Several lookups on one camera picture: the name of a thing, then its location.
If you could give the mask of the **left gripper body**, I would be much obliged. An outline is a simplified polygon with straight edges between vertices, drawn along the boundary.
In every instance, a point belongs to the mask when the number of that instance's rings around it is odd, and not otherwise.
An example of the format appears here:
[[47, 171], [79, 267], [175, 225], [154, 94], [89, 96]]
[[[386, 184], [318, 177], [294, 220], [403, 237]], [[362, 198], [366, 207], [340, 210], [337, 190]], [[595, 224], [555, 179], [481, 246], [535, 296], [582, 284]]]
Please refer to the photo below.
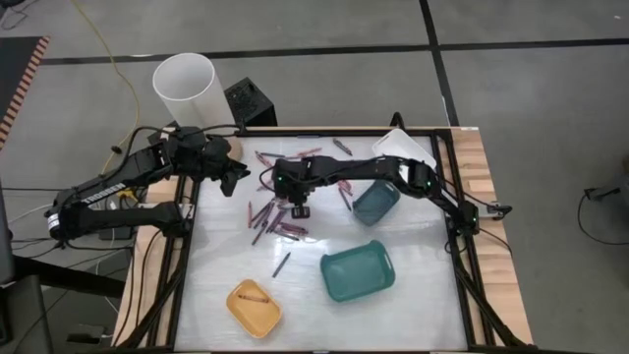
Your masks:
[[200, 152], [200, 176], [212, 181], [233, 180], [235, 172], [228, 156], [230, 151], [231, 146], [226, 139], [207, 135]]

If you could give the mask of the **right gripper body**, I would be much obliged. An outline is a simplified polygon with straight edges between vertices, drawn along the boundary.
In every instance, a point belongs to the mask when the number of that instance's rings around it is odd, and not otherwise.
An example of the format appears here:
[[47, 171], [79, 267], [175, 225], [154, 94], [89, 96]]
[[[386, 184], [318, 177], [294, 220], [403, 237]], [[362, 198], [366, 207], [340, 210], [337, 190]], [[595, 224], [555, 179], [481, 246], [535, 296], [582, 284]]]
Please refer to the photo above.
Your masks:
[[310, 161], [279, 159], [271, 169], [271, 180], [276, 197], [285, 200], [305, 200], [312, 187]]

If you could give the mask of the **black speaker box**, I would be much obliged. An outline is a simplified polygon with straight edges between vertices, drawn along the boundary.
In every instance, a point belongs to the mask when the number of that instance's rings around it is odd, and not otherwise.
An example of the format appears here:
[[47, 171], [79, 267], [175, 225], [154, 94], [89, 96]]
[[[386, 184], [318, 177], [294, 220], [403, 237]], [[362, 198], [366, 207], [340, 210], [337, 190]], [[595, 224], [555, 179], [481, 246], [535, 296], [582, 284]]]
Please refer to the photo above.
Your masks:
[[245, 77], [224, 91], [237, 124], [247, 127], [277, 127], [273, 102]]

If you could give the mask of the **white cylindrical lamp shade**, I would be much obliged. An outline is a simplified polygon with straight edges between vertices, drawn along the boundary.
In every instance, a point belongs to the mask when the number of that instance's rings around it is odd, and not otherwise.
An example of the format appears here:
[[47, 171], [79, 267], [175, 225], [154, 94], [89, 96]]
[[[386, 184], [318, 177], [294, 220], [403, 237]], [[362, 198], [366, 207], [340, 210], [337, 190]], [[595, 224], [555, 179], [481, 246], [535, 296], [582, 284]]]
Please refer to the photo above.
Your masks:
[[152, 86], [179, 126], [222, 136], [237, 130], [217, 71], [205, 56], [181, 53], [167, 58], [153, 72]]

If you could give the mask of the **small teal plastic bin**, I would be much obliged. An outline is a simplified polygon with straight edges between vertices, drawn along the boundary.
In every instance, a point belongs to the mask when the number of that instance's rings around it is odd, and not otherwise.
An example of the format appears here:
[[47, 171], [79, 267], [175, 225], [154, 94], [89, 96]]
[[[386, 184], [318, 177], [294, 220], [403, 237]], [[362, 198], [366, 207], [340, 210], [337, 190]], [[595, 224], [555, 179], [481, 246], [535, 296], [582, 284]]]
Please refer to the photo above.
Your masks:
[[375, 180], [353, 201], [353, 214], [364, 225], [373, 226], [398, 203], [400, 197], [400, 192], [393, 184]]

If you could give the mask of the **large teal plastic bin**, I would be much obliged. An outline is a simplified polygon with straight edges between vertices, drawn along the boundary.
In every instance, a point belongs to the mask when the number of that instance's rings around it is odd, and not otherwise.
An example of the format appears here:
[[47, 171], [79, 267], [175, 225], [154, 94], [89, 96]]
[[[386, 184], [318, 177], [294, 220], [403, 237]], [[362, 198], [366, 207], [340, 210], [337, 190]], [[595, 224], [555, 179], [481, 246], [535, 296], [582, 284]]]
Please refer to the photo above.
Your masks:
[[384, 245], [376, 240], [333, 255], [323, 255], [319, 268], [329, 297], [339, 303], [387, 289], [396, 279]]

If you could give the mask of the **white plastic bin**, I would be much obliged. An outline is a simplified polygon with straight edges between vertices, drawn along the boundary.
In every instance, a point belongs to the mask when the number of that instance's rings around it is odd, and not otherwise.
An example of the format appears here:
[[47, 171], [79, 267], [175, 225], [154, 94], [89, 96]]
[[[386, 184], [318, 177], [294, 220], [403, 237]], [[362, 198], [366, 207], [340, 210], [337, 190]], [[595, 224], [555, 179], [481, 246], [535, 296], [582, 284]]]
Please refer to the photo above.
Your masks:
[[436, 170], [436, 160], [428, 151], [429, 139], [421, 138], [417, 141], [401, 129], [393, 129], [372, 145], [375, 156], [397, 156], [423, 162], [433, 171]]

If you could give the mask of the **yellow plastic bin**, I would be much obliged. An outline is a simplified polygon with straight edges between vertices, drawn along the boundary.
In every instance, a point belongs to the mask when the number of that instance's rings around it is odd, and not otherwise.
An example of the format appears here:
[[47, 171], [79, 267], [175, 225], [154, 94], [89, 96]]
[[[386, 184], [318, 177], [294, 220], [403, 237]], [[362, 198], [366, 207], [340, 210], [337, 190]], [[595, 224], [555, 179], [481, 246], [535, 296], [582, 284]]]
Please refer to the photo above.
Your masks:
[[[238, 294], [268, 298], [268, 303], [240, 299]], [[282, 319], [282, 308], [252, 279], [241, 281], [227, 296], [226, 307], [240, 326], [253, 338], [266, 337]]]

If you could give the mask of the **black mat striped edge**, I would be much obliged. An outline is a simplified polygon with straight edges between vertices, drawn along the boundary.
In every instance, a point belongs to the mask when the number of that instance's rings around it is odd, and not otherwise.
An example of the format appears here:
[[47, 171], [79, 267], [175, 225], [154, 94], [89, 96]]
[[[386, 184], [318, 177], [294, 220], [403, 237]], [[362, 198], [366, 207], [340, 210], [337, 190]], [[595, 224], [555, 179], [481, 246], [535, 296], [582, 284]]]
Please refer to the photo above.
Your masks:
[[0, 151], [23, 107], [49, 36], [0, 37]]

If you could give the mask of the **grey floor stand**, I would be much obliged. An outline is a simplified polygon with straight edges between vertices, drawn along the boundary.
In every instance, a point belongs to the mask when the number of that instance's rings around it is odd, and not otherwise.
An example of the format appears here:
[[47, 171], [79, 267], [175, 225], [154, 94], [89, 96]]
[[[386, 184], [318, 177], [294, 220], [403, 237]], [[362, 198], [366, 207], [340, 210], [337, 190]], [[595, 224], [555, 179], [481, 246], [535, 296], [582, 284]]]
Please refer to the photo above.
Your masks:
[[17, 279], [0, 183], [0, 354], [54, 354], [36, 277]]

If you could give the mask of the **grey floor device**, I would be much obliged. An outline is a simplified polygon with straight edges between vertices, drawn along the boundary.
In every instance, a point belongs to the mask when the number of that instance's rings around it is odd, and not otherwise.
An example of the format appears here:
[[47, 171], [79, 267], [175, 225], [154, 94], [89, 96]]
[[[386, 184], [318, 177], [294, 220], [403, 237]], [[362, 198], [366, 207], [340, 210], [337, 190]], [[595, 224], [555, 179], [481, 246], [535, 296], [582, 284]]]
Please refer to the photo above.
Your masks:
[[629, 206], [629, 174], [617, 177], [612, 182], [602, 187], [585, 190], [586, 198], [591, 201], [601, 201], [612, 195], [619, 195]]

